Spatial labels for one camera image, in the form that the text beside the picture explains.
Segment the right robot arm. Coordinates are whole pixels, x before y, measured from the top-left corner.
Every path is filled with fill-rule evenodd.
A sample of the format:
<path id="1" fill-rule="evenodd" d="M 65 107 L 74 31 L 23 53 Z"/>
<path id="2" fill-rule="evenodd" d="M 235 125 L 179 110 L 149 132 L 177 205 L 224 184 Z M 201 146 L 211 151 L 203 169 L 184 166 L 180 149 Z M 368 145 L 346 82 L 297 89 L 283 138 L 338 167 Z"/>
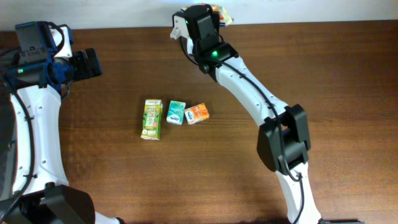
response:
<path id="1" fill-rule="evenodd" d="M 257 153 L 279 180 L 291 223 L 321 223 L 308 178 L 311 148 L 307 114 L 274 96 L 247 68 L 238 51 L 220 36 L 220 12 L 197 4 L 172 16 L 173 39 L 186 39 L 185 55 L 215 82 L 229 90 L 259 128 Z"/>

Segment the green tea carton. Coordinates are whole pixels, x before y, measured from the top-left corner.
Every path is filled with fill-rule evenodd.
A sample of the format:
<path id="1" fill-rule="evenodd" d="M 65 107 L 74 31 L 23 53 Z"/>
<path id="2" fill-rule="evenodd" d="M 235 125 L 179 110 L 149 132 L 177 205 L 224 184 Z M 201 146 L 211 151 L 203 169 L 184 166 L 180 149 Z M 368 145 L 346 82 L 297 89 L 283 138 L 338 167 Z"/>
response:
<path id="1" fill-rule="evenodd" d="M 163 104 L 160 99 L 147 99 L 144 106 L 141 138 L 147 140 L 160 139 L 160 124 Z"/>

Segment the orange tissue pack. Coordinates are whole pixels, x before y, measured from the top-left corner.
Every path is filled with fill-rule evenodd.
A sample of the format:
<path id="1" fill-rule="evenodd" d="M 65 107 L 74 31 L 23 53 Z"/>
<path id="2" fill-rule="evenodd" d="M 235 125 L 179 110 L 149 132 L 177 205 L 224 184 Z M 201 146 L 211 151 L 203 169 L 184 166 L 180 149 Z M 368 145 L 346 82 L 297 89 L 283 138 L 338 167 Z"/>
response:
<path id="1" fill-rule="evenodd" d="M 199 123 L 210 117 L 210 114 L 204 103 L 185 109 L 184 114 L 188 124 Z"/>

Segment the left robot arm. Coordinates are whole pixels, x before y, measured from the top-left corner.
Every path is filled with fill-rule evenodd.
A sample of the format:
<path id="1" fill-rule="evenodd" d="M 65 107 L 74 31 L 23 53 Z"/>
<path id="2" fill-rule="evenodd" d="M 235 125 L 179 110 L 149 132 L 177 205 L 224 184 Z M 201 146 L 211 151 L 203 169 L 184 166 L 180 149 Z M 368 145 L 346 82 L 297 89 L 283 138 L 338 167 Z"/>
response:
<path id="1" fill-rule="evenodd" d="M 59 113 L 73 82 L 100 76 L 92 48 L 73 52 L 67 25 L 15 26 L 18 54 L 4 72 L 16 119 L 16 166 L 3 223 L 121 223 L 95 210 L 90 195 L 70 187 L 60 150 Z"/>

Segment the teal tissue pack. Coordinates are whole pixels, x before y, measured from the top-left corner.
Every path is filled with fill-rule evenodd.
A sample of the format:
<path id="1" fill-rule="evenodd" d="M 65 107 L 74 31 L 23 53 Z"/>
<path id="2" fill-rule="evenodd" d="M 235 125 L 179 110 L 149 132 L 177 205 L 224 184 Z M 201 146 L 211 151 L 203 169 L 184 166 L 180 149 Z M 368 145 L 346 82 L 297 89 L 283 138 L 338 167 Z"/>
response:
<path id="1" fill-rule="evenodd" d="M 168 123 L 182 125 L 186 103 L 172 100 L 169 104 L 166 121 Z"/>

